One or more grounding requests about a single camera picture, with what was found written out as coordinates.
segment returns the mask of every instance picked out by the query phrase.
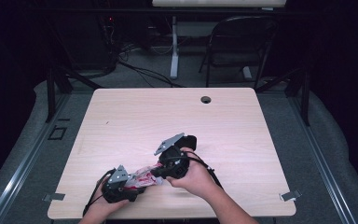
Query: wire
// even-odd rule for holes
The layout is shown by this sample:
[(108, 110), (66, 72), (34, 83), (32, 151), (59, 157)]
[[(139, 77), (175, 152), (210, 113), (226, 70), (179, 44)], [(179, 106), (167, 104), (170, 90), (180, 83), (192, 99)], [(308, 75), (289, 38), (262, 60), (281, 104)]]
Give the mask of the wire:
[(179, 84), (176, 84), (176, 83), (173, 83), (171, 82), (167, 77), (165, 77), (164, 75), (160, 74), (160, 73), (157, 73), (157, 72), (154, 72), (154, 71), (151, 71), (151, 70), (148, 70), (148, 69), (145, 69), (145, 68), (140, 68), (140, 67), (136, 67), (136, 66), (133, 66), (133, 65), (130, 65), (130, 64), (127, 64), (127, 63), (124, 63), (122, 61), (118, 61), (117, 62), (118, 64), (121, 64), (127, 68), (130, 68), (131, 70), (137, 72), (139, 75), (142, 76), (142, 78), (144, 79), (144, 81), (146, 81), (147, 84), (149, 84), (150, 86), (152, 86), (146, 79), (144, 76), (147, 76), (147, 77), (152, 77), (154, 79), (157, 79), (161, 82), (164, 82), (164, 83), (167, 83), (169, 84), (172, 88), (173, 87), (180, 87), (180, 88), (183, 88), (184, 86), (182, 85), (179, 85)]
[(172, 33), (172, 27), (171, 27), (170, 23), (168, 22), (167, 17), (164, 17), (164, 19), (167, 22), (168, 27), (170, 27), (170, 30), (171, 30), (171, 33)]
[[(156, 49), (159, 49), (159, 48), (169, 48), (169, 49), (167, 49), (167, 50), (164, 51), (164, 52), (159, 52), (158, 50), (156, 50)], [(154, 47), (154, 46), (151, 47), (151, 49), (152, 49), (156, 54), (159, 54), (159, 55), (163, 55), (163, 54), (169, 53), (172, 48), (173, 48), (173, 45), (170, 45), (170, 46), (167, 46), (167, 47)]]
[(136, 45), (132, 43), (127, 44), (126, 46), (121, 48), (121, 52), (118, 54), (118, 57), (120, 57), (122, 61), (127, 62), (128, 59), (130, 58), (129, 53), (135, 49), (139, 49), (139, 48), (137, 48)]
[(83, 216), (86, 215), (87, 211), (89, 211), (90, 206), (95, 203), (98, 199), (100, 199), (102, 196), (104, 196), (104, 193), (99, 196), (97, 199), (92, 200), (92, 198), (94, 197), (95, 192), (97, 192), (98, 187), (100, 187), (100, 185), (103, 183), (104, 178), (115, 172), (116, 169), (110, 170), (108, 172), (106, 172), (106, 174), (103, 175), (103, 177), (101, 177), (101, 179), (97, 182), (97, 186), (95, 187), (94, 191), (92, 192), (91, 196), (89, 197), (89, 202), (86, 204), (86, 206), (84, 207), (83, 210)]
[(216, 183), (216, 185), (219, 186), (220, 188), (223, 188), (222, 184), (220, 183), (219, 179), (217, 178), (216, 174), (214, 173), (214, 169), (212, 169), (211, 166), (206, 164), (196, 153), (188, 152), (188, 151), (186, 153), (194, 154), (195, 156), (198, 157), (198, 159), (192, 158), (192, 157), (169, 157), (169, 158), (161, 159), (159, 161), (173, 161), (173, 160), (178, 160), (178, 159), (179, 160), (184, 159), (184, 160), (196, 161), (196, 162), (200, 163), (201, 165), (203, 165), (206, 168), (206, 170), (208, 171), (209, 175), (214, 180), (214, 183)]

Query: wooden table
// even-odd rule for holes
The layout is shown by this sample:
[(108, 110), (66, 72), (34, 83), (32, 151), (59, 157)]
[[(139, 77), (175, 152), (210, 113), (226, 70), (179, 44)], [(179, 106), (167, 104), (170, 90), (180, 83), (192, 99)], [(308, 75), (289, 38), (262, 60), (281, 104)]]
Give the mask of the wooden table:
[[(201, 97), (208, 96), (205, 104)], [(253, 89), (99, 89), (94, 92), (52, 201), (51, 219), (81, 218), (96, 181), (123, 164), (129, 173), (155, 164), (162, 140), (195, 135), (197, 153), (225, 191), (251, 216), (296, 212), (280, 193), (289, 190)], [(164, 180), (111, 218), (215, 217), (202, 199)]]

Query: chair leg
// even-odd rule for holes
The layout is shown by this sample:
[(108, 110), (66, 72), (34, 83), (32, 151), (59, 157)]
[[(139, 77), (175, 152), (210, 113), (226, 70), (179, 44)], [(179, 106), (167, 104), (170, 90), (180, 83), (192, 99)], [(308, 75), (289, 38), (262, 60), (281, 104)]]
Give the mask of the chair leg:
[(266, 60), (267, 60), (267, 53), (268, 53), (268, 51), (264, 54), (262, 62), (260, 62), (259, 65), (258, 65), (257, 75), (256, 75), (256, 77), (255, 77), (254, 90), (257, 89), (258, 80), (260, 80), (261, 74), (262, 74), (263, 71), (264, 71), (264, 65), (266, 64)]
[(202, 67), (203, 67), (203, 65), (205, 64), (206, 55), (207, 55), (207, 54), (205, 54), (205, 55), (204, 55), (204, 58), (202, 59), (202, 63), (201, 63), (200, 69), (199, 69), (199, 73), (201, 72)]
[(208, 88), (209, 87), (209, 75), (211, 72), (211, 65), (209, 64), (209, 62), (206, 65), (206, 85), (205, 87)]

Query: metal rail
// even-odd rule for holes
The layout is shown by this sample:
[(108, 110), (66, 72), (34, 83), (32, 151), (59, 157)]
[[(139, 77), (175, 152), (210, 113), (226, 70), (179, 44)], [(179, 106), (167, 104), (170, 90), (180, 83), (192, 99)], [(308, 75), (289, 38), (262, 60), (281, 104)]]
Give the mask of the metal rail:
[(300, 105), (298, 101), (294, 97), (289, 97), (288, 99), (289, 99), (290, 106), (295, 111), (295, 115), (298, 120), (298, 123), (301, 125), (305, 135), (307, 136), (310, 142), (312, 157), (321, 174), (322, 180), (324, 181), (327, 191), (330, 194), (331, 200), (337, 209), (338, 215), (341, 218), (342, 223), (356, 224), (356, 220), (353, 214), (351, 213), (351, 210), (348, 207), (347, 202), (345, 201), (344, 195), (342, 194), (336, 179), (331, 173), (327, 161), (324, 159), (324, 154), (322, 153), (318, 145), (318, 142), (316, 141), (315, 136), (313, 135), (312, 129), (310, 128), (310, 126), (307, 126), (304, 123), (303, 119), (301, 118), (301, 115), (299, 113)]
[(25, 182), (25, 179), (34, 167), (34, 163), (39, 157), (45, 140), (47, 139), (48, 134), (53, 130), (53, 124), (62, 112), (64, 105), (66, 105), (66, 103), (68, 102), (69, 97), (70, 96), (67, 94), (64, 94), (60, 97), (57, 103), (57, 113), (56, 116), (53, 118), (53, 122), (45, 123), (40, 134), (37, 136), (31, 150), (25, 155), (16, 172), (8, 182), (4, 192), (0, 197), (0, 223), (3, 222), (5, 215), (7, 214), (10, 206), (13, 204), (17, 194), (19, 193), (22, 185)]
[(148, 16), (219, 16), (219, 15), (271, 15), (296, 19), (316, 18), (324, 14), (320, 11), (290, 11), (284, 8), (263, 10), (256, 8), (218, 8), (218, 7), (145, 7), (145, 8), (47, 8), (26, 7), (25, 11), (35, 14), (98, 14), (98, 15), (148, 15)]

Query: cable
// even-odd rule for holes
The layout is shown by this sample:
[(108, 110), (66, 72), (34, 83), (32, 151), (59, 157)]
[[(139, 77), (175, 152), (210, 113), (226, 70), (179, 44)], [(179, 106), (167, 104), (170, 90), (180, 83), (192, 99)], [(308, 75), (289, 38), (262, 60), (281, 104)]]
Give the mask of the cable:
[(139, 71), (135, 71), (151, 88), (155, 88)]
[(164, 83), (167, 83), (169, 84), (172, 88), (173, 87), (180, 87), (180, 88), (183, 88), (184, 86), (182, 85), (179, 85), (179, 84), (176, 84), (176, 83), (173, 83), (171, 82), (167, 77), (163, 76), (162, 74), (160, 73), (157, 73), (157, 72), (154, 72), (154, 71), (151, 71), (151, 70), (148, 70), (148, 69), (145, 69), (145, 68), (140, 68), (140, 67), (136, 67), (136, 66), (133, 66), (133, 65), (130, 65), (130, 64), (127, 64), (127, 63), (124, 63), (122, 61), (118, 61), (117, 62), (118, 64), (121, 64), (127, 68), (130, 68), (131, 70), (137, 72), (138, 74), (140, 74), (141, 76), (142, 75), (145, 75), (147, 77), (152, 77), (154, 79), (157, 79), (161, 82), (164, 82)]
[[(156, 50), (157, 48), (169, 48), (169, 49), (166, 50), (166, 51), (164, 51), (164, 52), (159, 52), (158, 50)], [(159, 54), (159, 55), (163, 55), (163, 54), (169, 53), (172, 48), (173, 48), (173, 45), (166, 46), (166, 47), (154, 47), (154, 46), (151, 47), (151, 49), (152, 49), (156, 54)]]
[(192, 158), (192, 157), (169, 157), (169, 158), (161, 159), (161, 161), (173, 161), (173, 160), (181, 160), (181, 159), (190, 160), (190, 161), (196, 161), (196, 162), (200, 163), (202, 166), (204, 166), (206, 168), (206, 170), (208, 171), (209, 175), (214, 180), (214, 183), (216, 183), (216, 185), (219, 186), (220, 188), (223, 188), (222, 184), (220, 183), (219, 179), (217, 178), (216, 174), (214, 173), (214, 169), (212, 169), (211, 166), (206, 164), (196, 153), (188, 152), (188, 151), (186, 153), (194, 154), (194, 155), (196, 155), (198, 157), (198, 159)]
[(134, 44), (127, 44), (126, 46), (121, 48), (121, 52), (118, 54), (118, 57), (120, 57), (122, 61), (127, 62), (129, 59), (129, 53), (134, 49), (137, 49)]
[(101, 196), (99, 196), (97, 199), (92, 200), (92, 198), (94, 197), (95, 192), (97, 192), (97, 189), (98, 189), (98, 187), (100, 187), (100, 185), (102, 184), (104, 178), (105, 178), (107, 175), (109, 175), (109, 174), (111, 175), (112, 173), (114, 173), (115, 170), (116, 170), (116, 169), (113, 169), (113, 170), (110, 170), (110, 171), (106, 172), (106, 174), (104, 174), (103, 177), (101, 177), (101, 179), (97, 182), (97, 186), (95, 187), (94, 191), (92, 192), (91, 197), (89, 197), (89, 202), (88, 202), (88, 203), (86, 204), (86, 206), (84, 207), (83, 216), (86, 215), (87, 211), (89, 211), (90, 206), (91, 206), (93, 203), (95, 203), (98, 199), (100, 199), (100, 198), (104, 195), (104, 193), (103, 193), (103, 194), (102, 194)]
[(101, 73), (96, 73), (96, 74), (92, 74), (92, 75), (84, 75), (84, 74), (79, 74), (82, 75), (82, 77), (86, 77), (87, 79), (93, 79), (93, 78), (97, 78), (97, 77), (105, 77), (107, 75), (109, 75), (111, 72), (113, 72), (115, 69), (113, 68), (109, 68), (109, 69), (105, 69), (103, 72)]

